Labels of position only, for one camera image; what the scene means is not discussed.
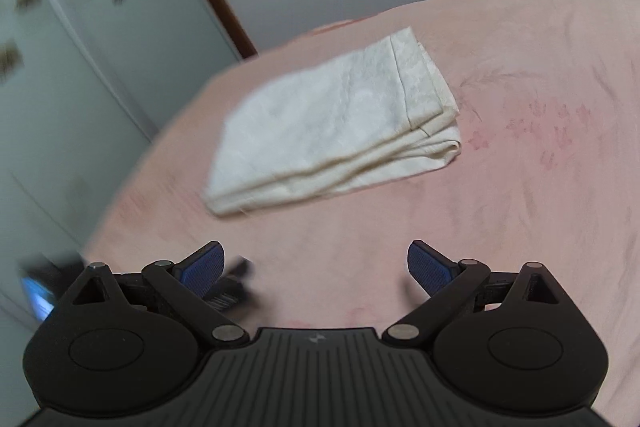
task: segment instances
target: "white towel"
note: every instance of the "white towel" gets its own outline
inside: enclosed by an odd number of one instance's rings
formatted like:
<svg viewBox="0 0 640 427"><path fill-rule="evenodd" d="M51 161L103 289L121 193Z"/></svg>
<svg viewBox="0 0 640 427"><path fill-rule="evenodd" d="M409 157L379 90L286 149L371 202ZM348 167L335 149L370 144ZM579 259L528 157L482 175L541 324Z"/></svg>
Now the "white towel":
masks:
<svg viewBox="0 0 640 427"><path fill-rule="evenodd" d="M440 169L458 106L411 28L247 97L225 121L204 201L218 215Z"/></svg>

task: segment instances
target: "bed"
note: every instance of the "bed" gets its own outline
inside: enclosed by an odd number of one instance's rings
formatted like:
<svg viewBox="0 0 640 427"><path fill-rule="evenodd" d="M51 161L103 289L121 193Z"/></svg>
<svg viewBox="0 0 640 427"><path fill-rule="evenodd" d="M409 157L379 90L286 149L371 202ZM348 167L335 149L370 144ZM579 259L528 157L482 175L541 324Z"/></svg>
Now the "bed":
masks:
<svg viewBox="0 0 640 427"><path fill-rule="evenodd" d="M463 152L440 171L218 219L200 200L225 116L280 74L411 26L451 87ZM603 339L595 408L640 423L640 0L429 0L220 74L162 133L87 247L137 271L208 241L255 263L258 326L382 330L426 298L414 239L496 271L545 263Z"/></svg>

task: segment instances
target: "blue gripper pad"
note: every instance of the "blue gripper pad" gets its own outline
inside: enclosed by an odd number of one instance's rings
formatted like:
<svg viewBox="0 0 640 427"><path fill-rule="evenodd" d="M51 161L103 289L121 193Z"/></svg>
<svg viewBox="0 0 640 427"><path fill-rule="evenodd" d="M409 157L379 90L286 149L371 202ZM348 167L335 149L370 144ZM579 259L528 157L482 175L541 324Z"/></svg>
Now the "blue gripper pad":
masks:
<svg viewBox="0 0 640 427"><path fill-rule="evenodd" d="M215 241L192 253L174 267L174 277L201 299L222 275L225 251Z"/></svg>
<svg viewBox="0 0 640 427"><path fill-rule="evenodd" d="M414 241L406 254L409 273L433 297L460 274L458 263L422 241Z"/></svg>

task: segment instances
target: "ridged black surface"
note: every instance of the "ridged black surface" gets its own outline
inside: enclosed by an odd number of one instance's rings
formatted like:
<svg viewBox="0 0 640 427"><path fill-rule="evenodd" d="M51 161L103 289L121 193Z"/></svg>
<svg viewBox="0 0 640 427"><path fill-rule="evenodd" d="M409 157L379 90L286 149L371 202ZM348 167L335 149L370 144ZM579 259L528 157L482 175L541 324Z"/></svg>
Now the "ridged black surface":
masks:
<svg viewBox="0 0 640 427"><path fill-rule="evenodd" d="M465 402L420 351L382 344L373 329L262 330L219 351L180 396L116 419L44 410L28 427L604 427L591 410L510 418Z"/></svg>

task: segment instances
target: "pink blanket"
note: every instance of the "pink blanket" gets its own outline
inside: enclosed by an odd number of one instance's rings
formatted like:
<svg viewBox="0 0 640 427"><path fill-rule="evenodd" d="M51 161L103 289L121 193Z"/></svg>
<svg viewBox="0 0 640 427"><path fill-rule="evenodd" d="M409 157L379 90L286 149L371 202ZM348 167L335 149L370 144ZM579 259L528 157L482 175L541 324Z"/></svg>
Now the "pink blanket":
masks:
<svg viewBox="0 0 640 427"><path fill-rule="evenodd" d="M200 201L225 116L271 78L411 26L452 88L450 166L345 196L212 217ZM496 271L541 261L610 356L596 409L640 423L640 0L429 0L299 38L215 78L156 142L86 252L114 271L207 241L255 262L248 328L379 330L424 299L423 239Z"/></svg>

